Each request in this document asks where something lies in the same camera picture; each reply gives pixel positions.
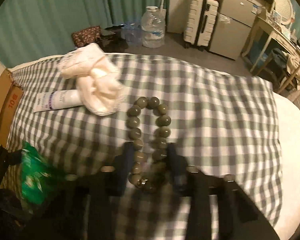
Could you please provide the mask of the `green medicine packet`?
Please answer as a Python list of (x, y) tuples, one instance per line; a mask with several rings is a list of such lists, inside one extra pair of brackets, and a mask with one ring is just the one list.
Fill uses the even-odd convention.
[(29, 142), (21, 152), (21, 197), (27, 203), (41, 205), (63, 181), (65, 172), (48, 163)]

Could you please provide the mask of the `green checkered cloth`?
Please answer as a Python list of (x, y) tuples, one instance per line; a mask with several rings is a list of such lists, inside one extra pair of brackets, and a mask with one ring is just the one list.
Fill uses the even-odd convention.
[[(98, 116), (82, 105), (34, 113), (37, 94), (76, 89), (76, 80), (64, 79), (57, 67), (62, 57), (13, 70), (23, 96), (7, 146), (22, 149), (23, 142), (29, 142), (65, 172), (65, 181), (96, 174), (103, 167), (113, 171), (111, 163), (123, 144), (132, 142), (134, 163), (125, 192), (110, 198), (114, 239), (186, 239), (191, 199), (173, 188), (169, 143), (206, 175), (233, 175), (270, 225), (277, 223), (282, 206), (281, 146), (268, 81), (222, 74), (170, 57), (109, 54), (126, 87), (117, 112)], [(20, 179), (18, 197), (32, 218), (43, 203), (22, 199)], [(28, 222), (21, 239), (27, 239)]]

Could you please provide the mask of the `white fluffy blanket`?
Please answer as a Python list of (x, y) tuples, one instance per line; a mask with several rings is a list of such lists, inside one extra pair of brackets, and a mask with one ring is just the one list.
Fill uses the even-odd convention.
[(290, 239), (300, 224), (300, 109), (279, 94), (274, 99), (282, 153), (282, 208), (274, 230)]

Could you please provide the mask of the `white cream tube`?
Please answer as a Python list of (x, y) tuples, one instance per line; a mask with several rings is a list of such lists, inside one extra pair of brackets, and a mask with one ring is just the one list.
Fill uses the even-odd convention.
[(78, 90), (58, 90), (37, 94), (33, 112), (66, 109), (82, 105), (83, 102), (79, 97)]

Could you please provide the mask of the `brown cardboard box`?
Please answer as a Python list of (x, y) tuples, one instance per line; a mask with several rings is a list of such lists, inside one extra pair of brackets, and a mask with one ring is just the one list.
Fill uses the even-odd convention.
[(23, 90), (14, 81), (12, 72), (0, 62), (0, 145), (4, 147), (22, 95)]

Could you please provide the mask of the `crumpled white cloth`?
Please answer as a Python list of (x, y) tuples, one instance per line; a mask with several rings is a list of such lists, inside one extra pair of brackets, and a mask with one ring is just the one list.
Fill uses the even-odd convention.
[(119, 81), (121, 70), (95, 43), (64, 55), (58, 64), (64, 79), (75, 79), (76, 89), (85, 107), (98, 116), (117, 112), (126, 97)]

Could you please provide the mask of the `wooden chair with clothes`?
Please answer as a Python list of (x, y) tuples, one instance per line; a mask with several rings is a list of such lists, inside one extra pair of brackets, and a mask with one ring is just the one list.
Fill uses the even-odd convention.
[(300, 60), (296, 56), (273, 49), (254, 75), (259, 76), (262, 72), (271, 76), (275, 93), (300, 91)]

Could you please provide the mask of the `floral patterned bag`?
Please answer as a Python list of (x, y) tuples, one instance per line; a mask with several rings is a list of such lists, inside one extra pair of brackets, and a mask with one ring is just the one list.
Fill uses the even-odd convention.
[(94, 26), (71, 34), (74, 45), (77, 48), (85, 47), (90, 43), (94, 43), (101, 38), (101, 27)]

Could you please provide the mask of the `blue crushed water bottle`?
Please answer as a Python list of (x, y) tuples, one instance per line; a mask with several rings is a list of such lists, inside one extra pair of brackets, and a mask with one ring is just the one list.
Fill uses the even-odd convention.
[(121, 29), (121, 37), (128, 46), (142, 46), (142, 30), (139, 22), (128, 22)]

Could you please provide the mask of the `large green curtain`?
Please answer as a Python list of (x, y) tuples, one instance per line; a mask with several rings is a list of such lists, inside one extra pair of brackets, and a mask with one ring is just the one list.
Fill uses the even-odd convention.
[(73, 32), (139, 20), (150, 5), (169, 0), (4, 0), (0, 61), (6, 67), (74, 49)]

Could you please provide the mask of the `white dressing table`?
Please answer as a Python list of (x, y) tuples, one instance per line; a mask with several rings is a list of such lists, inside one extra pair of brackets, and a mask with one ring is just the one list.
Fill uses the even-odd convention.
[(271, 40), (275, 40), (278, 44), (280, 44), (285, 50), (290, 52), (292, 55), (298, 55), (300, 57), (300, 49), (292, 44), (282, 33), (280, 33), (277, 29), (275, 29), (269, 22), (266, 20), (257, 17), (255, 23), (251, 29), (250, 36), (248, 38), (248, 45), (244, 51), (242, 51), (242, 57), (246, 57), (249, 54), (249, 51), (252, 48), (253, 42), (256, 40), (256, 35), (259, 30), (262, 30), (264, 33), (268, 34), (268, 38), (259, 53), (258, 58), (256, 59), (253, 66), (250, 68), (250, 72), (252, 73), (257, 66), (257, 63), (262, 59), (262, 56), (266, 49), (268, 48)]

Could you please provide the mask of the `large clear water jug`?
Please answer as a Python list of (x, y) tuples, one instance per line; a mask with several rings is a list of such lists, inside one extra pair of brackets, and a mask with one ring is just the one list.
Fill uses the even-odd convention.
[(159, 48), (165, 41), (165, 19), (156, 6), (146, 7), (141, 19), (142, 45), (146, 48)]

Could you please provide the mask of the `silver mini fridge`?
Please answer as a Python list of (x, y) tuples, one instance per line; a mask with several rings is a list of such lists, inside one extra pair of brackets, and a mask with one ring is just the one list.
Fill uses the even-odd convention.
[(236, 60), (245, 45), (257, 8), (248, 0), (221, 0), (209, 51)]

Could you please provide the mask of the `white hard suitcase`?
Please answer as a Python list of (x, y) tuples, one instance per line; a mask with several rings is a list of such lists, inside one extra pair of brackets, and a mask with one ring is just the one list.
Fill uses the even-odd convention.
[(184, 47), (197, 46), (200, 51), (209, 46), (216, 23), (218, 0), (188, 0), (188, 15), (183, 31)]

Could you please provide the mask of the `white oval vanity mirror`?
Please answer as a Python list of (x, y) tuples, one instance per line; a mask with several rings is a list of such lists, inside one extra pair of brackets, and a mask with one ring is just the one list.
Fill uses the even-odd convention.
[(289, 25), (295, 12), (291, 0), (275, 0), (275, 11), (281, 16), (281, 24)]

